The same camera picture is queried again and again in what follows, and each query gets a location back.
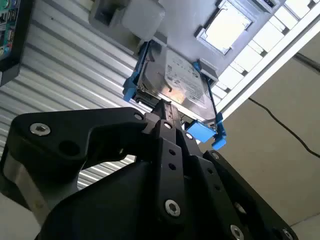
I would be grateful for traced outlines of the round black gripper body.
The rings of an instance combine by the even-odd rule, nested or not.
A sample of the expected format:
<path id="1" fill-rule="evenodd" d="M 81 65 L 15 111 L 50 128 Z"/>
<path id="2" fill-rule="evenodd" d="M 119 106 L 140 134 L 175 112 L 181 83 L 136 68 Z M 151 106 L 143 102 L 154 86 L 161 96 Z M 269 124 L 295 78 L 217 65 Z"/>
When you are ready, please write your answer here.
<path id="1" fill-rule="evenodd" d="M 39 240 L 223 240 L 181 163 L 135 162 L 60 202 Z"/>

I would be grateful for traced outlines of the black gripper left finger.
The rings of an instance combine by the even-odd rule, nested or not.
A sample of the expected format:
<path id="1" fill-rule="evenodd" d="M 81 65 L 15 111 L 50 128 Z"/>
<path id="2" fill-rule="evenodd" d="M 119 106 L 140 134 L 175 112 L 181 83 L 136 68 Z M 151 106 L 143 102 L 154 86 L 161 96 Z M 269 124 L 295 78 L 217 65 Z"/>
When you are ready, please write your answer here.
<path id="1" fill-rule="evenodd" d="M 63 200 L 140 162 L 182 164 L 172 105 L 26 113 L 11 123 L 0 191 L 43 226 Z"/>

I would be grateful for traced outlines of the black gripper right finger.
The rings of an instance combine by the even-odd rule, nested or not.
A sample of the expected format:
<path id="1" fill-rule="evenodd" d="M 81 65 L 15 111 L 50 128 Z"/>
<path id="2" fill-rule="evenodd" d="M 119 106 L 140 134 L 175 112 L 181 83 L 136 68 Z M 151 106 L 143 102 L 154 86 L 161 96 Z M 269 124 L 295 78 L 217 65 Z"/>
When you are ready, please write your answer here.
<path id="1" fill-rule="evenodd" d="M 201 153 L 171 107 L 186 180 L 186 223 L 176 240 L 296 240 L 291 227 L 216 151 Z"/>

